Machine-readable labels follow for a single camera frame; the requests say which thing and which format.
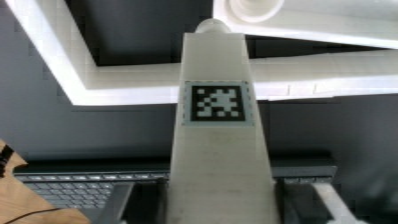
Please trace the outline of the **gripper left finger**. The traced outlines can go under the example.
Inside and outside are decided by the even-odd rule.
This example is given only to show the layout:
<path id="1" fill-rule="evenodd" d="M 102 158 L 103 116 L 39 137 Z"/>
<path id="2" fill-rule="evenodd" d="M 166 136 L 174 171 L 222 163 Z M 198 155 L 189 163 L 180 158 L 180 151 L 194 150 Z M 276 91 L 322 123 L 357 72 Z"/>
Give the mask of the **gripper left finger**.
<path id="1" fill-rule="evenodd" d="M 166 224 L 167 181 L 119 184 L 103 209 L 103 224 Z"/>

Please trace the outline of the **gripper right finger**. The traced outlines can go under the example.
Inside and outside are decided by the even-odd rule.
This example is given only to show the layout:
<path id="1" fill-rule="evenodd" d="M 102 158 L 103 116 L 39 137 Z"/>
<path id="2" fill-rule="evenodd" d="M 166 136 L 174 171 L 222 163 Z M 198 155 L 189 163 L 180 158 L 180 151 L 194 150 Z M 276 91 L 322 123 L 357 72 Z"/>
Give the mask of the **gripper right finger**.
<path id="1" fill-rule="evenodd" d="M 349 209 L 331 178 L 279 178 L 276 199 L 281 224 L 370 224 Z"/>

